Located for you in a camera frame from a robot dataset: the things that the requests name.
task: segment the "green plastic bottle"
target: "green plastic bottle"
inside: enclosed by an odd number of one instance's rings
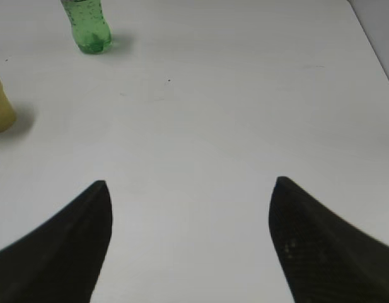
[[[61,0],[73,37],[86,54],[100,54],[112,44],[112,34],[103,17],[100,0]]]

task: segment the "white table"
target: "white table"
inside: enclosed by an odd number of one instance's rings
[[[0,248],[105,179],[93,303],[292,302],[267,227],[279,175],[389,244],[389,82],[347,1],[103,9],[116,45],[87,56],[58,1],[0,0],[20,116],[0,135]]]

